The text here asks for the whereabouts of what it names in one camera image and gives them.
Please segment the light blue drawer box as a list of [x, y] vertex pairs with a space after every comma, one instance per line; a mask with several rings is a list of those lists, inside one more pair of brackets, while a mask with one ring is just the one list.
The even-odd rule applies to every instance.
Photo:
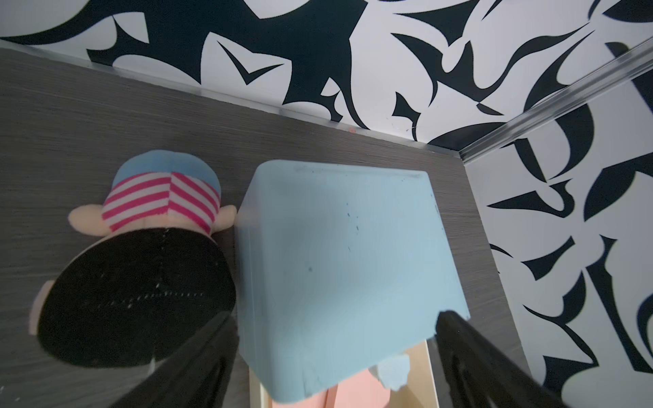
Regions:
[[236, 217], [240, 353], [297, 403], [469, 318], [430, 177], [305, 161], [259, 165]]

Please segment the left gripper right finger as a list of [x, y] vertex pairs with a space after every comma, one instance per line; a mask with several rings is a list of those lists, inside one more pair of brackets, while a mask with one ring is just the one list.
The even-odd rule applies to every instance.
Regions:
[[455, 407], [564, 407], [458, 313], [438, 315], [435, 340]]

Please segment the pink sticky note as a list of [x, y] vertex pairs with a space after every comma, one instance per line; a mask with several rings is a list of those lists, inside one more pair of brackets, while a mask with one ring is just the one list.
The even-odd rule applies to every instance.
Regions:
[[272, 399], [265, 407], [387, 407], [390, 396], [391, 390], [384, 387], [375, 370], [368, 369], [303, 401], [282, 404]]

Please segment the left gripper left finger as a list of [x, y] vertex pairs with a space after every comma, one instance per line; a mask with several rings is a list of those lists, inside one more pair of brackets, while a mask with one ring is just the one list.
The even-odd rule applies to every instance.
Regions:
[[221, 407], [239, 337], [236, 320], [219, 313], [114, 407]]

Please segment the plush doll black hair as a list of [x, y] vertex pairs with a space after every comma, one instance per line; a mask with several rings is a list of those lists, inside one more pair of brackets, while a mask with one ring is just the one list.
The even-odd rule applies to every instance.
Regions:
[[76, 367], [165, 360], [236, 305], [228, 261], [214, 241], [235, 218], [202, 159], [164, 150], [130, 158], [101, 204], [69, 213], [70, 226], [95, 243], [44, 283], [30, 334]]

